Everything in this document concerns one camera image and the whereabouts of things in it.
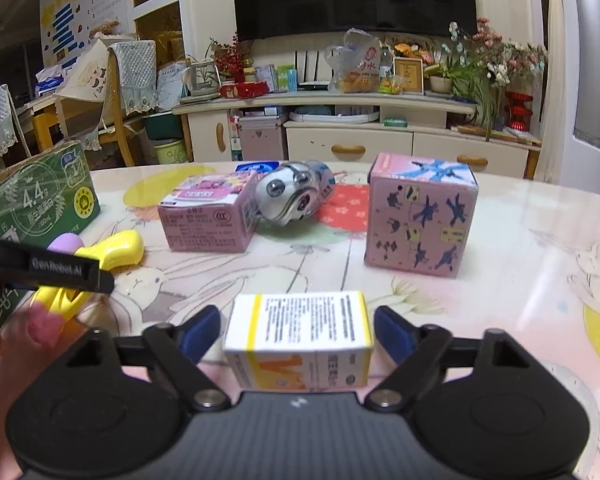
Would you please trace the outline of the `person's left hand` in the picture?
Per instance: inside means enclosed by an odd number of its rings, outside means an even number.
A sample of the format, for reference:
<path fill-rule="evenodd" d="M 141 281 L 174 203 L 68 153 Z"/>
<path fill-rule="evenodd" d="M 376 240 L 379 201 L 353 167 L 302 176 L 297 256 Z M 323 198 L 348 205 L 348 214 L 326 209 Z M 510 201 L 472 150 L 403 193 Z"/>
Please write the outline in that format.
<path fill-rule="evenodd" d="M 12 404 L 32 382 L 85 332 L 85 325 L 70 321 L 53 348 L 39 346 L 28 333 L 29 315 L 19 309 L 0 330 L 0 479 L 17 479 L 21 470 L 5 432 L 5 420 Z"/>

